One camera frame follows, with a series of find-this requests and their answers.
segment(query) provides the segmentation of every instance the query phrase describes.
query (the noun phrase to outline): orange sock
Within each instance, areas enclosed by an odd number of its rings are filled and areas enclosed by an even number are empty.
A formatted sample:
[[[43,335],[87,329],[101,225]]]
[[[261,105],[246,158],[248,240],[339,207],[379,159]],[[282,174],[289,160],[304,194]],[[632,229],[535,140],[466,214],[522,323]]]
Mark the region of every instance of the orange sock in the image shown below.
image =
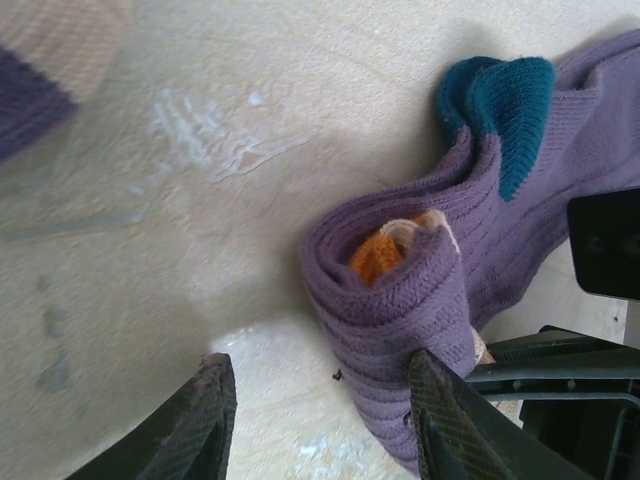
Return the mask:
[[[424,215],[411,219],[420,226],[426,224]],[[360,275],[362,282],[371,288],[378,278],[402,263],[407,252],[391,236],[377,231],[358,247],[349,266]]]

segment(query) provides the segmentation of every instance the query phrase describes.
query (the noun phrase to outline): purple sock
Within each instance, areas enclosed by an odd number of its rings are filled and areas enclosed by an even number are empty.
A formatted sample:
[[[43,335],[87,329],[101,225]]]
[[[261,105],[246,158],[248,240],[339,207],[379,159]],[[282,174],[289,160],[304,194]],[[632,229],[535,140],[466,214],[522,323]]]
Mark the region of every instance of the purple sock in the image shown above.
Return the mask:
[[[302,248],[308,290],[365,424],[417,473],[406,419],[410,355],[428,348],[459,375],[474,367],[470,327],[515,304],[567,236],[569,199],[640,184],[640,31],[554,69],[541,59],[475,58],[437,95],[451,148],[436,171],[355,199]],[[406,261],[367,289],[348,267],[389,220],[429,209],[444,228],[416,233]]]

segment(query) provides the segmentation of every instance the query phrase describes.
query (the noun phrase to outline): ribbed knit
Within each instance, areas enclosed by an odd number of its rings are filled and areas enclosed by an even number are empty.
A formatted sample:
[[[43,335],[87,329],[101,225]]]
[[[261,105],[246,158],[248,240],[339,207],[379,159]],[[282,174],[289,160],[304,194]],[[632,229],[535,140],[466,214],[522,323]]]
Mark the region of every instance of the ribbed knit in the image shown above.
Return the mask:
[[[103,80],[133,0],[0,3],[0,161],[77,110]]]
[[[538,58],[454,66],[437,93],[451,148],[436,171],[354,199],[306,236],[307,287],[356,407],[412,472],[411,353],[427,348],[468,374],[470,327],[522,298],[567,237],[569,199],[640,184],[639,47],[633,31],[555,69]],[[356,248],[386,222],[429,209],[444,212],[461,255],[444,228],[418,229],[404,262],[367,288],[348,265]]]

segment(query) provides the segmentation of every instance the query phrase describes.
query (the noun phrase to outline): white paint stain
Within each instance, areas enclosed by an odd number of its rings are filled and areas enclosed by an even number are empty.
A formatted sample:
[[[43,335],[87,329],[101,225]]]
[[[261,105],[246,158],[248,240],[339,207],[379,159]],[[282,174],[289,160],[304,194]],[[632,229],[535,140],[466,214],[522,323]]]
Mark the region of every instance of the white paint stain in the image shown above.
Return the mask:
[[[228,134],[217,106],[212,100],[203,112],[194,107],[190,97],[184,96],[176,102],[169,90],[163,90],[162,99],[153,106],[155,117],[150,131],[165,133],[172,149],[183,153],[187,161],[209,165],[212,160],[209,145]]]
[[[316,437],[300,447],[300,454],[307,457],[315,457],[327,448],[327,437]]]
[[[346,469],[366,474],[372,440],[362,438],[339,442],[339,430],[339,424],[332,425],[321,435],[301,444],[300,458],[304,463],[294,466],[296,478],[338,480]]]
[[[264,103],[264,99],[260,92],[251,92],[249,98],[247,99],[249,105],[257,107],[258,105],[262,105]]]
[[[226,348],[233,347],[236,343],[246,338],[253,332],[253,327],[241,328],[234,333],[216,338],[209,342],[209,353],[216,353]]]
[[[124,185],[124,188],[126,188],[127,190],[129,190],[131,193],[135,195],[144,195],[145,193],[144,187],[141,187],[140,185],[137,185],[135,183],[126,183]]]
[[[158,168],[160,169],[161,175],[169,175],[175,171],[175,168],[173,168],[173,165],[171,165],[169,161],[159,162]]]
[[[258,100],[254,94],[249,96],[252,99]],[[198,104],[191,97],[177,96],[170,90],[164,90],[153,105],[149,125],[150,134],[160,134],[169,141],[174,158],[182,166],[206,168],[213,182],[250,173],[310,140],[308,135],[299,133],[265,138],[256,130],[235,116],[225,115],[215,100]]]
[[[66,220],[59,223],[37,224],[32,227],[4,232],[7,242],[37,240],[62,235],[79,235],[135,225],[144,220],[150,203],[139,210],[123,213],[97,213],[84,218]]]

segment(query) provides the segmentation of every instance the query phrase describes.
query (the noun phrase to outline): rolled sock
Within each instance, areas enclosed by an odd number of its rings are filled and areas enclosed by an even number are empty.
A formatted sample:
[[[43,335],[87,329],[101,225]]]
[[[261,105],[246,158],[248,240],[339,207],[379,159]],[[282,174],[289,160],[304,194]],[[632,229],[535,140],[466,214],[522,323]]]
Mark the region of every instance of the rolled sock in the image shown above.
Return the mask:
[[[385,223],[383,227],[369,237],[351,258],[349,265],[360,276],[369,288],[383,275],[397,268],[409,252],[414,248],[414,236],[420,227],[435,232],[444,227],[454,245],[457,241],[446,216],[439,210],[429,210],[424,215],[413,219],[397,219]],[[471,327],[473,337],[475,365],[495,363],[495,359],[487,349],[478,332]],[[519,408],[518,401],[497,401],[491,404],[509,420],[516,422]]]
[[[640,31],[629,32],[555,72],[536,58],[454,66],[437,93],[451,148],[435,172],[348,202],[306,236],[308,291],[356,408],[412,472],[411,353],[428,348],[468,374],[470,326],[522,297],[567,236],[568,200],[640,182],[639,46]],[[445,213],[461,256],[444,227],[418,229],[405,261],[367,288],[348,265],[357,247],[388,221],[429,209]]]

